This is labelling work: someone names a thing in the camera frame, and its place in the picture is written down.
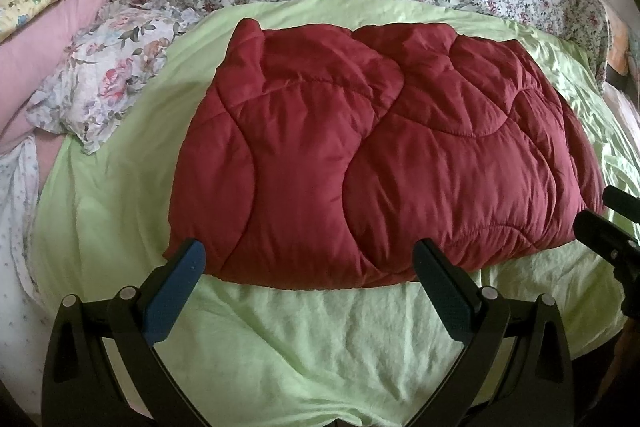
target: bed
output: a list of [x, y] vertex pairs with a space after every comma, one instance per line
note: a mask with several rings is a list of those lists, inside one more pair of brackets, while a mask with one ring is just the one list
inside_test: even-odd
[[[143, 9], [169, 2], [212, 13], [168, 47], [166, 65], [98, 152], [85, 154], [73, 137], [36, 134], [38, 155], [46, 141], [51, 151], [41, 174], [52, 165], [28, 235], [30, 294], [44, 311], [25, 297], [23, 304], [40, 314], [35, 320], [42, 327], [34, 333], [39, 348], [33, 350], [40, 361], [47, 319], [63, 296], [111, 296], [123, 285], [139, 284], [161, 263], [178, 149], [231, 32], [244, 17], [265, 28], [446, 22], [465, 35], [516, 38], [578, 116], [606, 182], [640, 195], [639, 152], [628, 138], [640, 136], [640, 128], [630, 118], [616, 121], [601, 97], [610, 24], [600, 0], [118, 1]], [[551, 291], [572, 357], [604, 344], [623, 324], [622, 293], [609, 267], [577, 243], [473, 276], [514, 298]], [[14, 284], [15, 295], [29, 283]], [[20, 311], [30, 323], [31, 312]], [[20, 353], [16, 344], [5, 349]], [[460, 346], [450, 341], [417, 283], [294, 292], [205, 277], [158, 350], [211, 421], [321, 426], [341, 418], [354, 425], [401, 425], [433, 393]], [[28, 363], [36, 381], [38, 362]], [[142, 407], [121, 365], [116, 373], [130, 402]], [[36, 384], [17, 379], [12, 386], [28, 395], [22, 402], [37, 412]], [[488, 381], [478, 403], [490, 392]]]

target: blue gripper pad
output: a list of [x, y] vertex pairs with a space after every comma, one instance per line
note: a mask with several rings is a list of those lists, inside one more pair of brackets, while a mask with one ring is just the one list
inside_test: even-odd
[[193, 239], [183, 243], [180, 251], [165, 266], [156, 268], [141, 287], [153, 287], [154, 274], [161, 275], [160, 286], [145, 304], [142, 312], [142, 335], [149, 346], [164, 341], [174, 327], [189, 295], [205, 267], [204, 245]]

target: red quilted blanket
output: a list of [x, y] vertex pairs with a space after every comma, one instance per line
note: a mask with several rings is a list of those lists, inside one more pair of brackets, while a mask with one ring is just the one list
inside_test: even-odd
[[467, 270], [572, 240], [602, 177], [571, 109], [517, 41], [446, 24], [239, 23], [175, 172], [174, 251], [283, 289], [413, 280], [431, 237]]

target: folded comforter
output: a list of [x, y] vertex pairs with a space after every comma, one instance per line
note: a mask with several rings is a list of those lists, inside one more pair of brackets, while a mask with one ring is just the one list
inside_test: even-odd
[[431, 237], [476, 270], [602, 211], [584, 131], [517, 41], [449, 25], [239, 23], [181, 147], [168, 251], [282, 289], [412, 280]]

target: wrinkled green fabric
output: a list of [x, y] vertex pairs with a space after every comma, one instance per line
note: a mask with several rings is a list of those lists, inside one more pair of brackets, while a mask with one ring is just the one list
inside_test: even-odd
[[[640, 159], [574, 44], [515, 22], [399, 0], [229, 7], [169, 48], [164, 70], [100, 151], [86, 156], [76, 140], [66, 140], [33, 234], [36, 281], [52, 314], [68, 293], [86, 301], [110, 298], [162, 263], [178, 150], [244, 17], [263, 28], [446, 22], [470, 36], [517, 38], [584, 125], [607, 184], [640, 196]], [[638, 232], [623, 218], [616, 222]], [[610, 339], [624, 321], [612, 269], [576, 242], [473, 277], [510, 298], [553, 294], [573, 356]], [[210, 276], [200, 279], [169, 339], [156, 348], [200, 412], [225, 427], [322, 426], [336, 417], [354, 425], [399, 425], [428, 399], [460, 352], [418, 283], [304, 292]], [[125, 381], [121, 363], [116, 371]], [[130, 383], [125, 389], [129, 396]]]

